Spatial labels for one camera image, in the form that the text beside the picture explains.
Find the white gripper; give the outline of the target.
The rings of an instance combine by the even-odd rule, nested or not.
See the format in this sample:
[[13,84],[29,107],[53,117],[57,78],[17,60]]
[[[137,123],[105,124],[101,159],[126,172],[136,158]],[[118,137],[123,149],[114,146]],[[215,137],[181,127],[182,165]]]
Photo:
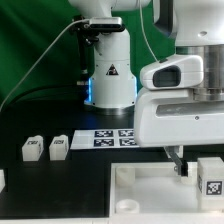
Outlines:
[[134,111],[134,138],[140,147],[165,147],[179,176],[188,175],[183,146],[224,144],[224,102],[197,102],[185,90],[142,88]]

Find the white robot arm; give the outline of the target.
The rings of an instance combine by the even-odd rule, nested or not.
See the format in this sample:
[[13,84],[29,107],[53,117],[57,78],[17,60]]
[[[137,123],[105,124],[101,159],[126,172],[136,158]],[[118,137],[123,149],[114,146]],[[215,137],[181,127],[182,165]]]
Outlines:
[[[93,35],[95,71],[87,105],[134,111],[141,147],[224,143],[224,0],[68,0]],[[130,36],[119,11],[151,5],[153,22],[174,38],[173,55],[130,71]]]

